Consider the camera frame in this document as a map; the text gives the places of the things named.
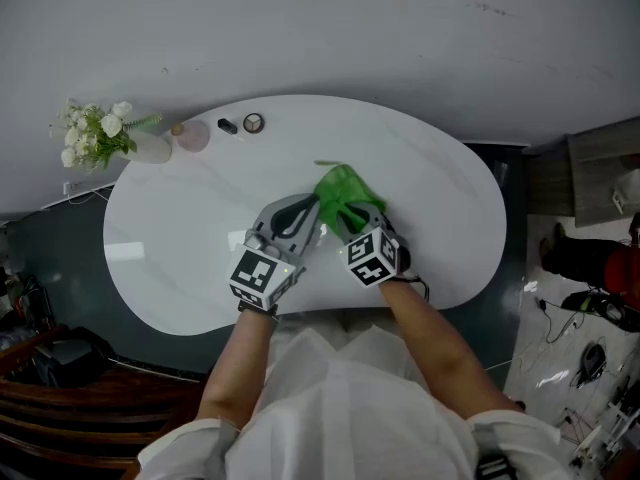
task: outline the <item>dark green floor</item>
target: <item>dark green floor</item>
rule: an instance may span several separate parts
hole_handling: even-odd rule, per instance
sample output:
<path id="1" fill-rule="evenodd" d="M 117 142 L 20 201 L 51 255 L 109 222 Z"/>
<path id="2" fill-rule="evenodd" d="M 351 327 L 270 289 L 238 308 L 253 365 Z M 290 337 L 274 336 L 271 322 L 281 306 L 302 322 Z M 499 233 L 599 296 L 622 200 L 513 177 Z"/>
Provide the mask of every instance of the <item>dark green floor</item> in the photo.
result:
<path id="1" fill-rule="evenodd" d="M 507 242 L 498 272 L 487 288 L 444 314 L 489 367 L 509 360 L 515 346 L 526 260 L 524 182 L 519 150 L 472 149 L 494 172 L 500 171 L 496 162 L 508 166 L 503 188 Z M 104 259 L 105 208 L 103 199 L 93 197 L 84 204 L 63 203 L 10 224 L 13 258 L 23 272 L 34 274 L 47 288 L 58 323 L 86 327 L 106 339 L 116 353 L 131 359 L 206 372 L 224 347 L 231 327 L 199 336 L 171 336 L 138 319 L 120 298 Z M 508 370 L 508 365 L 491 370 L 499 386 L 504 385 Z"/>

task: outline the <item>pink round bottle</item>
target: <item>pink round bottle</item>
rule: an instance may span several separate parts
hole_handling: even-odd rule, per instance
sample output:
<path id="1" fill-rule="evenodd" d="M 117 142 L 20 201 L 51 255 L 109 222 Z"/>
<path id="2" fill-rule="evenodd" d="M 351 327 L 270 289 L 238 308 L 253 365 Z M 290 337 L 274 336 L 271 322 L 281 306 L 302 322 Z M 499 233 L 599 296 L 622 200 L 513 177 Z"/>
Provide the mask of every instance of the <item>pink round bottle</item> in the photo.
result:
<path id="1" fill-rule="evenodd" d="M 199 153 L 209 144 L 209 127 L 202 121 L 174 124 L 171 127 L 171 135 L 176 138 L 182 149 L 191 153 Z"/>

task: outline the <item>green bag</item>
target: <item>green bag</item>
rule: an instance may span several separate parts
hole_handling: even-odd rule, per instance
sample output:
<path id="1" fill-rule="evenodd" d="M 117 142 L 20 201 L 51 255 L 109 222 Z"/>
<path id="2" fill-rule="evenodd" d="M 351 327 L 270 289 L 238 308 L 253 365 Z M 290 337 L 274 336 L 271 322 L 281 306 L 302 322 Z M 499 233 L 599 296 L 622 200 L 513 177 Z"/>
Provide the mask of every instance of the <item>green bag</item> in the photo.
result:
<path id="1" fill-rule="evenodd" d="M 346 203 L 372 203 L 384 213 L 387 203 L 367 187 L 362 178 L 353 170 L 353 167 L 335 162 L 317 161 L 315 163 L 316 165 L 335 165 L 318 182 L 314 193 L 320 199 L 320 220 L 329 226 L 336 235 L 340 236 L 339 211 L 351 219 L 358 232 L 362 231 L 366 224 L 364 219 L 349 210 Z"/>

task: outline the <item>person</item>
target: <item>person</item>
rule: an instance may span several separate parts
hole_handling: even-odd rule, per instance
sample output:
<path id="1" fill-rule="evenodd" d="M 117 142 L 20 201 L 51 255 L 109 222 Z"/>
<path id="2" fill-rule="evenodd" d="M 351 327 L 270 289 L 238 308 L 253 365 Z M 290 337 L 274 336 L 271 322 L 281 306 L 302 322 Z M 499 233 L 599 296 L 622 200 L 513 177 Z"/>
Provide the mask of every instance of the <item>person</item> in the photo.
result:
<path id="1" fill-rule="evenodd" d="M 138 479 L 569 478 L 558 429 L 496 388 L 408 283 L 379 289 L 394 319 L 346 329 L 311 312 L 271 336 L 247 306 L 195 420 L 140 453 Z"/>
<path id="2" fill-rule="evenodd" d="M 562 224 L 557 223 L 555 243 L 547 238 L 540 242 L 542 268 L 619 296 L 625 305 L 640 311 L 639 233 L 640 212 L 629 227 L 629 245 L 614 240 L 569 238 Z"/>

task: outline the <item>white shirt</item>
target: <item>white shirt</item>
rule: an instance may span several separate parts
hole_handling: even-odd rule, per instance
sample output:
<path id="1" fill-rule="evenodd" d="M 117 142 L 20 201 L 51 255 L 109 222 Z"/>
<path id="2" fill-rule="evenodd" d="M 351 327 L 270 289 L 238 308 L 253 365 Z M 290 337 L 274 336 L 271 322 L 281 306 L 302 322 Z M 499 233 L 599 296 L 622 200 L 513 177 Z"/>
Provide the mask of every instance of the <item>white shirt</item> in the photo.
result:
<path id="1" fill-rule="evenodd" d="M 465 421 L 421 384 L 391 333 L 371 327 L 336 349 L 306 329 L 269 368 L 239 435 L 220 420 L 184 425 L 140 453 L 138 478 L 470 480 L 479 425 L 491 426 L 519 479 L 569 478 L 557 429 L 514 411 Z"/>

